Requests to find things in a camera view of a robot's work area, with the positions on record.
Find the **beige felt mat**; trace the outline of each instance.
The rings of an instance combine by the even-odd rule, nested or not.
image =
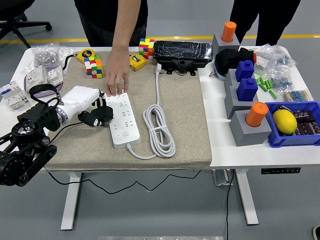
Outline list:
[[[108,52],[97,52],[104,64]],[[152,156],[149,131],[143,119],[143,111],[157,103],[155,60],[134,72],[130,70],[129,100],[140,132],[141,142],[132,146],[140,156]],[[105,91],[105,78],[88,79],[86,69],[76,57],[70,59],[62,96],[74,86],[87,86]],[[163,108],[168,129],[171,132],[176,153],[171,158],[156,157],[151,160],[135,158],[126,149],[115,149],[108,127],[90,127],[84,124],[63,130],[52,144],[57,154],[46,164],[48,171],[94,170],[165,170],[201,169],[211,164],[205,108],[198,72],[179,76],[160,74],[160,106]],[[71,123],[78,122],[74,116]],[[58,133],[49,132],[50,139]]]

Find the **rubik's cube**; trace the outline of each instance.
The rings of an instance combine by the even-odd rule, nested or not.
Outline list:
[[[86,77],[88,79],[102,79],[104,66],[101,63],[99,56],[91,56],[84,58],[86,69]]]
[[[154,59],[154,39],[141,38],[139,44],[139,54],[144,56],[145,59]]]

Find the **gray cube block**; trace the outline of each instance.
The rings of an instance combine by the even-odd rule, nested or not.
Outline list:
[[[233,86],[238,88],[240,82],[237,82],[237,78],[236,78],[236,70],[235,68],[230,68],[228,70],[228,73],[226,74],[225,77],[225,81],[224,81],[224,88]]]
[[[263,144],[272,132],[269,123],[264,118],[260,126],[252,127],[246,123],[250,110],[236,111],[229,123],[235,144],[240,146]]]
[[[239,101],[237,96],[237,87],[229,86],[225,88],[225,111],[226,118],[232,119],[235,111],[250,110],[255,102],[259,102],[257,94],[252,101]]]
[[[213,40],[212,40],[212,56],[216,58],[216,55],[220,53],[224,49],[234,49],[239,50],[240,43],[236,37],[233,36],[232,42],[225,42],[221,39],[222,33],[214,33]]]

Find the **lemon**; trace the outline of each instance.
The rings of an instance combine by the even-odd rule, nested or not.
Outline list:
[[[275,111],[273,120],[278,130],[283,134],[292,134],[298,126],[295,116],[285,109]]]

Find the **desk control panel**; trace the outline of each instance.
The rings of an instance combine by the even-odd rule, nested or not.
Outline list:
[[[301,167],[262,168],[261,174],[298,174]]]

